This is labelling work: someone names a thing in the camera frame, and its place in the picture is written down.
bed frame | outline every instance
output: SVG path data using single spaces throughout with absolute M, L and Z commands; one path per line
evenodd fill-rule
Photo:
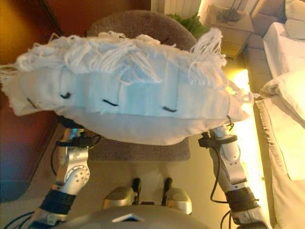
M 272 79 L 264 51 L 263 36 L 266 34 L 273 22 L 285 22 L 285 0 L 258 0 L 256 6 L 251 12 L 251 20 L 254 27 L 254 33 L 248 41 L 244 56 L 245 65 L 249 71 L 251 91 L 258 93 L 260 88 Z M 264 169 L 270 223 L 272 227 L 274 227 L 276 225 L 276 217 L 272 191 L 272 170 L 269 158 L 269 143 L 256 106 L 254 106 L 254 116 Z

wooden wall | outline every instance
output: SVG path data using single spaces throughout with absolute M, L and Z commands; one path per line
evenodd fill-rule
M 150 10 L 151 0 L 47 0 L 65 35 L 84 36 L 96 20 L 125 10 Z
M 0 64 L 13 63 L 33 43 L 47 43 L 54 28 L 38 0 L 2 0 Z M 22 194 L 57 122 L 54 112 L 18 117 L 1 92 L 1 201 Z

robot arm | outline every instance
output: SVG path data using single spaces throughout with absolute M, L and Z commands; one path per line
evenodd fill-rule
M 84 137 L 84 127 L 61 118 L 66 127 L 58 143 L 59 169 L 51 190 L 34 212 L 28 228 L 50 228 L 65 222 L 68 212 L 81 188 L 88 182 L 88 149 L 92 137 Z
M 210 152 L 214 174 L 218 174 L 218 184 L 225 193 L 234 223 L 241 225 L 239 228 L 271 229 L 269 221 L 247 184 L 240 163 L 241 152 L 236 141 L 237 137 L 229 134 L 227 126 L 221 126 L 212 129 L 210 137 L 207 132 L 203 133 L 199 145 L 213 148 L 215 151 Z

lamp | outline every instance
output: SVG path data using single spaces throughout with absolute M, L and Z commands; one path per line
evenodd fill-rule
M 242 4 L 243 0 L 239 0 L 239 4 L 235 8 L 234 5 L 236 0 L 233 1 L 231 7 L 229 9 L 224 9 L 217 13 L 217 20 L 220 22 L 228 22 L 228 21 L 239 21 L 241 19 L 241 15 L 237 12 Z

pillow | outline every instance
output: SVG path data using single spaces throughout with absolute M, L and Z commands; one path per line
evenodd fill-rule
M 222 71 L 218 29 L 190 52 L 148 36 L 121 37 L 60 37 L 3 66 L 2 90 L 14 113 L 53 110 L 107 138 L 148 145 L 175 144 L 228 117 L 248 117 L 241 106 L 252 95 Z
M 288 19 L 285 23 L 285 29 L 290 38 L 305 40 L 305 21 Z
M 305 21 L 305 2 L 300 0 L 286 1 L 286 17 Z
M 305 123 L 305 70 L 282 74 L 261 89 L 267 94 L 278 94 L 287 107 Z
M 286 0 L 285 12 L 287 17 L 285 29 L 289 37 L 305 39 L 305 2 Z

